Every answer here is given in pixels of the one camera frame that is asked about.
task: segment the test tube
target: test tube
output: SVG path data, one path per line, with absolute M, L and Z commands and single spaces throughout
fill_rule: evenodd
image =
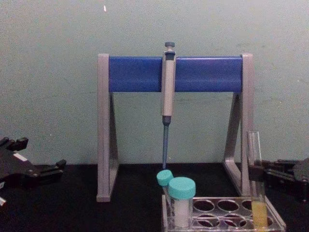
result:
M 163 189 L 165 199 L 168 202 L 169 208 L 171 208 L 170 196 L 168 192 L 168 185 L 169 185 L 169 181 L 174 178 L 173 173 L 170 170 L 165 169 L 165 170 L 160 171 L 156 175 L 156 178 L 158 180 L 159 185 Z
M 248 165 L 262 166 L 260 136 L 258 131 L 249 131 Z M 265 186 L 263 181 L 250 181 L 253 226 L 258 232 L 267 229 L 267 207 L 265 201 Z

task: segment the black device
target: black device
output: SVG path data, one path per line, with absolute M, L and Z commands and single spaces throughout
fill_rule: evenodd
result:
M 17 153 L 27 147 L 28 138 L 10 140 L 0 138 L 0 189 L 7 187 L 34 187 L 58 181 L 65 168 L 63 159 L 55 165 L 39 168 Z M 5 204 L 0 198 L 0 206 Z
M 309 200 L 309 158 L 263 161 L 262 166 L 249 165 L 249 180 L 264 181 L 268 188 L 295 196 L 302 202 Z

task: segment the teal screw cap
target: teal screw cap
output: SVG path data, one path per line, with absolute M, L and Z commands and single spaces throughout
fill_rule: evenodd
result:
M 186 200 L 195 196 L 194 180 L 187 177 L 176 177 L 169 182 L 169 195 L 179 200 Z
M 169 185 L 169 181 L 173 178 L 174 177 L 172 172 L 168 169 L 162 170 L 156 175 L 156 179 L 158 180 L 159 185 L 162 187 Z

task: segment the black table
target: black table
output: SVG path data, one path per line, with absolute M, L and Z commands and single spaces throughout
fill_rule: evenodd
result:
M 219 163 L 169 164 L 174 176 L 195 180 L 196 196 L 236 197 Z M 112 201 L 97 203 L 97 166 L 68 165 L 59 183 L 30 190 L 3 189 L 0 232 L 159 232 L 162 189 L 159 164 L 121 165 Z M 309 232 L 309 204 L 267 189 L 289 232 Z

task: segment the gray stand leg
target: gray stand leg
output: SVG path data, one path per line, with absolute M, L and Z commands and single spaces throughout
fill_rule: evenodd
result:
M 112 95 L 109 93 L 109 55 L 98 56 L 98 194 L 109 202 L 118 170 Z
M 225 144 L 224 167 L 237 192 L 250 195 L 247 165 L 247 131 L 253 130 L 254 65 L 252 54 L 242 55 L 242 93 L 234 93 Z M 241 167 L 235 164 L 235 146 L 240 122 Z

